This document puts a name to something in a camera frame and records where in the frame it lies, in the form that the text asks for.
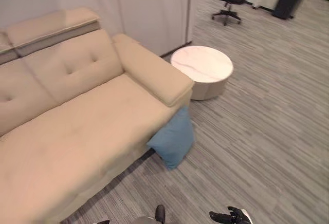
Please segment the floor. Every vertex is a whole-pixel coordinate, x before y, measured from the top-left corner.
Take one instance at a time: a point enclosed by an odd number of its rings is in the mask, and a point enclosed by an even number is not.
[[[246,208],[255,224],[329,223],[329,2],[306,0],[282,21],[249,5],[224,27],[200,0],[193,43],[234,63],[226,92],[193,101],[196,141],[178,169],[136,161],[64,223],[131,223],[162,203],[171,224],[213,223]]]

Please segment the sofa cushion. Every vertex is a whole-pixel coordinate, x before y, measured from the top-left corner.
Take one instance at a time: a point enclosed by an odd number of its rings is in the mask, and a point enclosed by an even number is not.
[[[182,107],[174,117],[147,143],[163,159],[171,170],[178,167],[194,142],[193,126],[187,106]]]
[[[69,205],[178,108],[123,74],[0,137],[3,223],[32,222]]]
[[[0,66],[0,136],[55,106],[21,59]]]
[[[123,73],[104,30],[58,43],[23,60],[60,104]]]

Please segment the sofa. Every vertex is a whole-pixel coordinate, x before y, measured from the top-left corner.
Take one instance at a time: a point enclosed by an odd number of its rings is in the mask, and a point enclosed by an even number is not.
[[[59,222],[149,148],[193,81],[87,8],[0,32],[0,223]]]

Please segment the sofa backrest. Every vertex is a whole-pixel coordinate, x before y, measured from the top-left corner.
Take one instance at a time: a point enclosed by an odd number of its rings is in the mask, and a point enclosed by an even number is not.
[[[123,73],[106,32],[95,30],[95,26],[86,29],[96,21],[90,22],[92,16],[98,20],[84,9],[84,13],[68,16],[67,22],[61,23],[67,28],[50,27],[50,31],[40,24],[48,23],[46,20],[23,22],[37,28],[34,36],[19,36],[19,31],[28,31],[22,24],[20,30],[11,26],[6,31],[18,54],[33,53],[0,65],[0,136]]]
[[[7,34],[0,31],[0,65],[17,59],[19,56],[10,45]]]

